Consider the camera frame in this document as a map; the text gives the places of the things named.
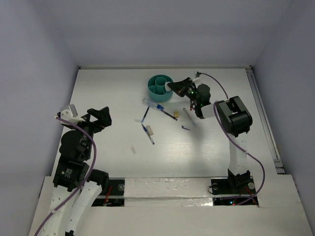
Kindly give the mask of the purple dark gel pen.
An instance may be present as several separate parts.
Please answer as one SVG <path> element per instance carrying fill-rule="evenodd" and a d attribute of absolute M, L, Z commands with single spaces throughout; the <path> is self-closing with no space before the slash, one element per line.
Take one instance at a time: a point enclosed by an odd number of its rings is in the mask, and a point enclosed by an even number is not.
<path fill-rule="evenodd" d="M 168 112 L 166 112 L 165 110 L 160 109 L 161 112 L 163 112 L 164 114 L 166 114 L 167 116 L 169 116 L 170 118 L 174 119 L 174 120 L 178 120 L 176 117 L 174 117 L 173 115 L 169 114 Z"/>

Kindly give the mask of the clear blue-capped marker pen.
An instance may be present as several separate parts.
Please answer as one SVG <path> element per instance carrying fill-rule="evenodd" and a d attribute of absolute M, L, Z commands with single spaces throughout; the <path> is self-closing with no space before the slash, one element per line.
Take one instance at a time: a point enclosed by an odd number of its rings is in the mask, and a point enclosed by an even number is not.
<path fill-rule="evenodd" d="M 149 98 L 144 98 L 143 99 L 143 104 L 146 106 L 149 106 L 152 109 L 156 109 L 156 110 L 164 110 L 164 107 L 161 106 L 159 103 L 152 101 Z"/>

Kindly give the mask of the white eraser with sleeve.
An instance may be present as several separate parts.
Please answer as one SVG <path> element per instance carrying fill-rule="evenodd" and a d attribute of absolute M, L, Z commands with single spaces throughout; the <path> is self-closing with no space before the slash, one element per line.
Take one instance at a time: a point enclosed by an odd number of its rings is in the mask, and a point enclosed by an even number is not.
<path fill-rule="evenodd" d="M 146 126 L 146 128 L 147 128 L 147 130 L 148 130 L 150 136 L 154 134 L 152 128 L 151 128 L 149 125 Z"/>

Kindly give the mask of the clear tape roll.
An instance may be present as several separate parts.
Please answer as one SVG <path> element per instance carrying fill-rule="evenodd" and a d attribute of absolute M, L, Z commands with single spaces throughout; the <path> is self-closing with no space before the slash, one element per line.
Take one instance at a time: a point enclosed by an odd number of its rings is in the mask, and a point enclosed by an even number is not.
<path fill-rule="evenodd" d="M 171 92 L 172 89 L 171 89 L 171 87 L 169 86 L 170 84 L 172 84 L 172 82 L 166 82 L 166 83 L 165 83 L 164 86 L 165 86 L 165 91 L 166 91 L 166 92 Z"/>

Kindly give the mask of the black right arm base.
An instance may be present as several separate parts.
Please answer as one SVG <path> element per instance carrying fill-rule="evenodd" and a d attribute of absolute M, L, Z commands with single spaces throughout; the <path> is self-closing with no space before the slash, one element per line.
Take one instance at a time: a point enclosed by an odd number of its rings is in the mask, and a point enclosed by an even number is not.
<path fill-rule="evenodd" d="M 215 206 L 258 206 L 257 196 L 254 196 L 256 194 L 255 184 L 250 171 L 235 175 L 228 170 L 227 177 L 211 180 L 208 193 L 214 196 Z"/>

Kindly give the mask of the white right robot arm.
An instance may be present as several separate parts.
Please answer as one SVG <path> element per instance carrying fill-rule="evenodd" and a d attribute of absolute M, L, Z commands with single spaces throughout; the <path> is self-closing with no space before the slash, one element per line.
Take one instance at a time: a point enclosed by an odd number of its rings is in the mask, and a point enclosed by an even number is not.
<path fill-rule="evenodd" d="M 230 163 L 226 186 L 233 193 L 242 190 L 250 181 L 246 141 L 252 125 L 252 116 L 241 98 L 235 96 L 212 104 L 210 87 L 206 84 L 196 86 L 190 77 L 180 82 L 167 82 L 165 89 L 180 97 L 188 97 L 198 118 L 219 118 L 220 126 L 229 139 Z"/>

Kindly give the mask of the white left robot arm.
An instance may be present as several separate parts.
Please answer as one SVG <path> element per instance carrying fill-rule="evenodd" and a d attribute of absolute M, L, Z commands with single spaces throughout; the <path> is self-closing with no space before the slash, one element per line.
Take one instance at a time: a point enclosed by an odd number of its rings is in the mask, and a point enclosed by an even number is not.
<path fill-rule="evenodd" d="M 35 235 L 75 236 L 94 200 L 109 188 L 109 174 L 94 168 L 94 134 L 110 126 L 112 120 L 108 107 L 88 109 L 80 117 L 73 104 L 63 107 L 55 118 L 69 131 L 61 137 L 50 212 Z"/>

